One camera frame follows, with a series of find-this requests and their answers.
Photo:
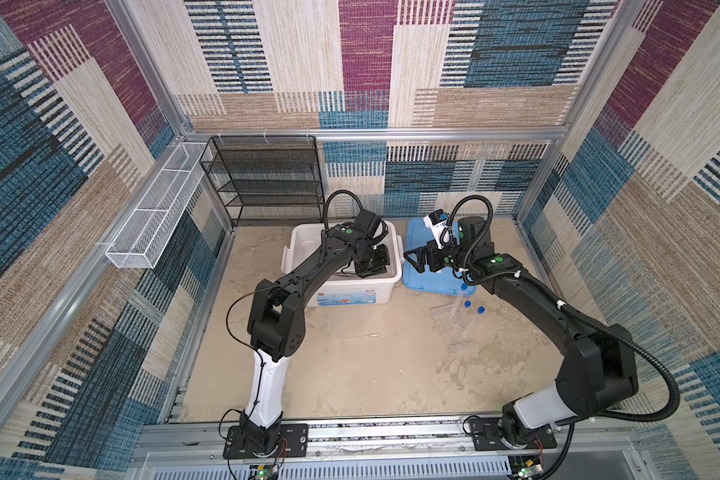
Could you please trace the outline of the white plastic bin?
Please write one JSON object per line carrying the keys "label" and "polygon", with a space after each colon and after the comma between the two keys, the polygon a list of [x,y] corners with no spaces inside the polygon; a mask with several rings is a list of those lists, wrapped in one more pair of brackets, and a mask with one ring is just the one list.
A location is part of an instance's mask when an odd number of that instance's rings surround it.
{"label": "white plastic bin", "polygon": [[[389,301],[393,288],[402,279],[404,259],[402,257],[402,239],[396,227],[386,220],[388,235],[382,241],[389,253],[386,272],[367,278],[354,275],[354,267],[341,272],[341,268],[332,275],[311,297],[308,307],[376,305]],[[296,226],[290,238],[290,245],[283,249],[281,269],[284,274],[307,259],[320,245],[322,224],[301,224]]]}

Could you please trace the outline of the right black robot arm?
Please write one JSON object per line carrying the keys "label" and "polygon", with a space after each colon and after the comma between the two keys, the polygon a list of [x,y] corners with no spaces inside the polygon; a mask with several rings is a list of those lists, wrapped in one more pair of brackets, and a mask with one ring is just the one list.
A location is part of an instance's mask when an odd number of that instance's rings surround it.
{"label": "right black robot arm", "polygon": [[[553,384],[506,404],[498,421],[503,442],[522,448],[552,424],[573,425],[593,416],[636,423],[660,422],[679,408],[679,385],[670,370],[638,345],[619,324],[606,325],[572,307],[490,238],[491,214],[459,218],[435,210],[423,219],[433,237],[407,250],[418,272],[453,270],[467,286],[480,286],[509,303],[557,347],[563,357]],[[664,380],[668,399],[649,413],[615,410],[639,391],[636,360],[642,358]]]}

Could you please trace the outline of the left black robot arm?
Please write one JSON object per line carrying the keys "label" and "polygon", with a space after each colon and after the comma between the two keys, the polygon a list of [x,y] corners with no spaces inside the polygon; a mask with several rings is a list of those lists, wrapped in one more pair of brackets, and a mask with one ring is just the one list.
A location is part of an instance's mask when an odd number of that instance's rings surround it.
{"label": "left black robot arm", "polygon": [[[339,225],[328,222],[328,208],[338,195],[347,195],[359,207],[357,216]],[[254,352],[251,398],[239,412],[239,431],[231,445],[254,455],[270,454],[282,445],[282,390],[290,357],[303,343],[305,308],[309,300],[337,271],[346,266],[354,275],[380,275],[390,264],[382,244],[389,229],[381,216],[367,210],[349,190],[337,190],[325,200],[321,215],[320,245],[294,270],[276,281],[262,280],[248,295],[252,298],[247,346]]]}

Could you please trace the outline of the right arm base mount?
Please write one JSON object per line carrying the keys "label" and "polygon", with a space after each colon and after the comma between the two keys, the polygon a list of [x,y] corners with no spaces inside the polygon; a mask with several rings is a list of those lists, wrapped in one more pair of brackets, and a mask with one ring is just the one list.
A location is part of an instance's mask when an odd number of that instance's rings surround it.
{"label": "right arm base mount", "polygon": [[462,430],[476,451],[547,450],[558,445],[550,427],[528,430],[521,423],[503,417],[469,415],[462,421]]}

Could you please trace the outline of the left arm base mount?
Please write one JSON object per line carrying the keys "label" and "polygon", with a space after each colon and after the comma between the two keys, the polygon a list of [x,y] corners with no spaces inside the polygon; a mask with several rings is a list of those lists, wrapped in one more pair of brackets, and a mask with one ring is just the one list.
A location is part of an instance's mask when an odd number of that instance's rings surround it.
{"label": "left arm base mount", "polygon": [[275,423],[267,429],[253,423],[245,427],[231,426],[223,450],[225,460],[286,459],[306,456],[309,425],[306,423]]}

